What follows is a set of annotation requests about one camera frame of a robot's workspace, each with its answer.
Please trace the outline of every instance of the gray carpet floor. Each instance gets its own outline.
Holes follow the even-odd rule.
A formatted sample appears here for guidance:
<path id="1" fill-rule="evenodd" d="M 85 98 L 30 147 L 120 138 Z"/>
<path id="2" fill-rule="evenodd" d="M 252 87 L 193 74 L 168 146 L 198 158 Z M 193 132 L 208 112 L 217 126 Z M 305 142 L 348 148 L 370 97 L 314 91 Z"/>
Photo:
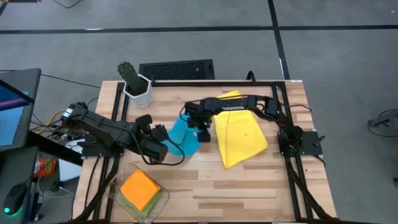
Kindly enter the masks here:
<path id="1" fill-rule="evenodd" d="M 72 4 L 75 0 L 59 0 Z M 398 24 L 388 0 L 275 0 L 280 26 Z M 0 30 L 172 26 L 270 26 L 261 0 L 82 0 L 9 4 Z M 303 80 L 337 214 L 344 220 L 397 223 L 398 139 L 367 130 L 369 119 L 398 108 L 398 30 L 281 31 L 291 79 Z M 273 31 L 140 34 L 0 35 L 0 69 L 39 67 L 44 74 L 100 85 L 119 80 L 116 65 L 212 58 L 216 79 L 281 79 Z M 98 90 L 42 77 L 34 113 L 46 121 Z M 90 109 L 95 109 L 95 102 Z M 43 179 L 44 190 L 50 180 Z M 66 186 L 75 190 L 77 181 Z M 72 197 L 46 198 L 41 223 L 70 218 Z"/>

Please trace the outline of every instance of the orange sponge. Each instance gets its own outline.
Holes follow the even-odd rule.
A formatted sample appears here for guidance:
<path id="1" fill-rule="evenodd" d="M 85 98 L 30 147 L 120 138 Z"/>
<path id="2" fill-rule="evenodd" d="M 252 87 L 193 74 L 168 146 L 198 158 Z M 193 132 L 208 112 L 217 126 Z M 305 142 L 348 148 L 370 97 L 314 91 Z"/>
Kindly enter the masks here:
<path id="1" fill-rule="evenodd" d="M 159 189 L 142 170 L 135 170 L 120 188 L 124 197 L 140 211 L 144 211 Z"/>

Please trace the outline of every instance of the clear plastic container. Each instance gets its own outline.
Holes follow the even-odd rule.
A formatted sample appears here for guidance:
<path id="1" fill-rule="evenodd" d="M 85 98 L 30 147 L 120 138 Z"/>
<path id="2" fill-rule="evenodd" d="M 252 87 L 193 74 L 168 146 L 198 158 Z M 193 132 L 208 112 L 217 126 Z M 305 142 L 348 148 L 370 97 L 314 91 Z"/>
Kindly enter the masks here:
<path id="1" fill-rule="evenodd" d="M 139 170 L 138 166 L 133 163 L 128 163 L 124 165 L 123 169 L 119 171 L 115 177 L 113 177 L 111 183 L 106 188 L 106 195 L 113 199 L 120 207 L 125 209 L 131 216 L 133 216 L 139 223 L 152 223 L 160 214 L 160 212 L 165 207 L 168 199 L 169 199 L 169 191 L 163 188 L 158 182 L 156 182 L 150 175 L 146 174 L 150 177 L 159 187 L 160 199 L 154 205 L 152 210 L 144 216 L 140 211 L 136 208 L 133 208 L 129 202 L 124 198 L 122 192 L 120 191 L 121 186 L 130 177 L 130 175 L 135 171 Z M 111 187 L 114 187 L 114 193 L 110 193 Z"/>

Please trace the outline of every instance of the computer mouse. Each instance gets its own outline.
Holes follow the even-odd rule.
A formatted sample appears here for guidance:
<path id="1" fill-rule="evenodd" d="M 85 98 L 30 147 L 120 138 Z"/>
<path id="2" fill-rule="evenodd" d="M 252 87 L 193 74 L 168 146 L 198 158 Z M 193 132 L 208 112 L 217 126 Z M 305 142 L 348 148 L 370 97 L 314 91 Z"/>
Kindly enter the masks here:
<path id="1" fill-rule="evenodd" d="M 6 215 L 13 215 L 22 206 L 24 202 L 25 195 L 27 192 L 26 184 L 17 184 L 12 187 L 12 189 L 8 192 L 6 199 L 4 199 L 4 213 Z"/>

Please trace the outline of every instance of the wooden table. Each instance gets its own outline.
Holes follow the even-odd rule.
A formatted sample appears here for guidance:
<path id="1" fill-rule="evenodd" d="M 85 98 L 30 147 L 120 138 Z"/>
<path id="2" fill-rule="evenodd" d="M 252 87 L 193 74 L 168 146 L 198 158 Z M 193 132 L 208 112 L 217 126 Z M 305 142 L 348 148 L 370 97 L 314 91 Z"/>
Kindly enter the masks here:
<path id="1" fill-rule="evenodd" d="M 116 85 L 117 81 L 103 82 L 96 113 L 107 118 L 111 117 Z M 286 81 L 286 87 L 290 105 L 308 105 L 302 82 Z M 271 88 L 266 86 L 154 87 L 155 98 L 152 104 L 148 108 L 136 108 L 130 103 L 127 121 L 134 121 L 143 114 L 151 114 L 154 124 L 164 124 L 170 129 L 185 101 L 218 96 L 231 90 L 239 90 L 241 94 L 272 96 Z M 123 99 L 122 94 L 117 120 L 121 119 Z M 308 109 L 298 106 L 292 107 L 291 110 L 295 125 L 304 130 L 313 129 Z M 140 156 L 125 150 L 119 170 L 126 163 L 133 162 L 170 191 L 170 199 L 156 222 L 294 221 L 285 162 L 279 153 L 276 138 L 279 128 L 275 123 L 254 117 L 266 136 L 268 149 L 228 170 L 221 161 L 214 126 L 209 130 L 211 142 L 204 144 L 179 166 L 148 166 Z M 166 159 L 176 161 L 172 156 L 168 155 Z M 95 160 L 96 158 L 90 158 L 84 161 L 73 204 L 74 217 L 83 211 L 88 180 Z M 93 176 L 89 201 L 98 188 L 101 160 Z M 313 156 L 302 156 L 302 160 L 309 191 L 327 213 L 335 216 L 323 164 Z M 301 214 L 304 217 L 302 195 L 299 189 L 297 191 Z M 107 196 L 104 196 L 100 218 L 104 217 L 106 199 Z M 111 221 L 135 220 L 114 203 Z"/>

